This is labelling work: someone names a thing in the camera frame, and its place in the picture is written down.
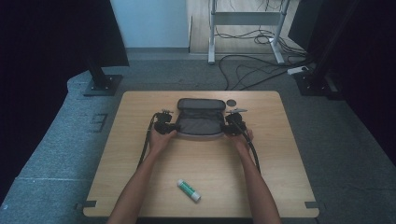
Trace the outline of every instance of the glue stick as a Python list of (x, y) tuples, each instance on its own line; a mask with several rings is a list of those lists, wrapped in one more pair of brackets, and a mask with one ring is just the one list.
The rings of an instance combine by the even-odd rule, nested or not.
[(188, 185), (184, 180), (179, 179), (177, 181), (177, 186), (196, 203), (198, 203), (198, 201), (201, 199), (201, 195), (197, 191), (195, 191), (195, 189), (193, 189), (190, 185)]

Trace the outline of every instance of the forearm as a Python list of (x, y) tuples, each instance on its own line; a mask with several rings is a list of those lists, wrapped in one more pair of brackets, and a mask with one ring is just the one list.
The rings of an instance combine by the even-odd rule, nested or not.
[(253, 222), (256, 224), (281, 223), (274, 198), (251, 159), (248, 150), (239, 146), (238, 153), (244, 168), (247, 197)]
[(158, 154), (150, 151), (137, 168), (117, 200), (107, 224), (136, 223), (157, 157)]

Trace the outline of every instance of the human arm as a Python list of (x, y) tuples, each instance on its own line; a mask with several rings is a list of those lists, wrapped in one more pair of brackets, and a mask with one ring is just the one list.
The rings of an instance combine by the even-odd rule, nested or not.
[(159, 134), (155, 130), (151, 130), (148, 155), (124, 187), (107, 224), (136, 223), (140, 208), (146, 197), (154, 164), (161, 152), (165, 150), (170, 139), (176, 134), (176, 131), (169, 134)]
[[(252, 140), (253, 132), (248, 130), (247, 134)], [(228, 137), (233, 142), (244, 169), (247, 197), (251, 215), (253, 216), (253, 222), (255, 224), (281, 223), (271, 191), (268, 189), (262, 175), (257, 170), (253, 159), (250, 157), (248, 142), (242, 134), (237, 136), (228, 135)]]

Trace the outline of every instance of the wooden desk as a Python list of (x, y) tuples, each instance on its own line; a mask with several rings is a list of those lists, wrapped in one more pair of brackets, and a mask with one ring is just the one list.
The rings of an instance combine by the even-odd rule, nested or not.
[[(108, 137), (84, 208), (88, 217), (108, 217), (136, 169), (152, 115), (166, 108), (178, 116), (180, 98), (234, 99), (247, 109), (243, 120), (254, 132), (262, 176), (282, 217), (317, 217), (300, 153), (279, 94), (275, 91), (128, 91)], [(178, 187), (182, 178), (198, 190), (194, 203)], [(226, 137), (192, 141), (177, 137), (159, 158), (141, 217), (251, 217), (242, 165)]]

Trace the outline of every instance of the black case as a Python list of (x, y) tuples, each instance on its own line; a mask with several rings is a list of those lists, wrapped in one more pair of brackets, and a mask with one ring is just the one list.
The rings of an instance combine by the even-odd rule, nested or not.
[(215, 99), (182, 98), (177, 102), (180, 114), (176, 124), (180, 135), (214, 137), (222, 135), (225, 103)]

